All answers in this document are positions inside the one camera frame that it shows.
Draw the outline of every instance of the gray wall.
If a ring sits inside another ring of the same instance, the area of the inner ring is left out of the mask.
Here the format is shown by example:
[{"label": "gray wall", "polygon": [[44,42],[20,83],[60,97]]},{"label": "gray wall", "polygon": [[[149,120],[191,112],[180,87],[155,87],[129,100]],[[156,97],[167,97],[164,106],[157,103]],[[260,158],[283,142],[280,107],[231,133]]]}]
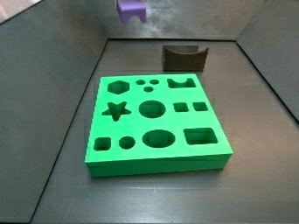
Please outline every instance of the gray wall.
[{"label": "gray wall", "polygon": [[268,0],[237,43],[299,121],[299,1]]},{"label": "gray wall", "polygon": [[143,0],[147,23],[132,17],[127,26],[121,25],[115,1],[88,1],[88,4],[97,8],[100,25],[111,38],[236,40],[264,1]]},{"label": "gray wall", "polygon": [[0,26],[0,221],[33,215],[107,43],[91,12],[44,1]]}]

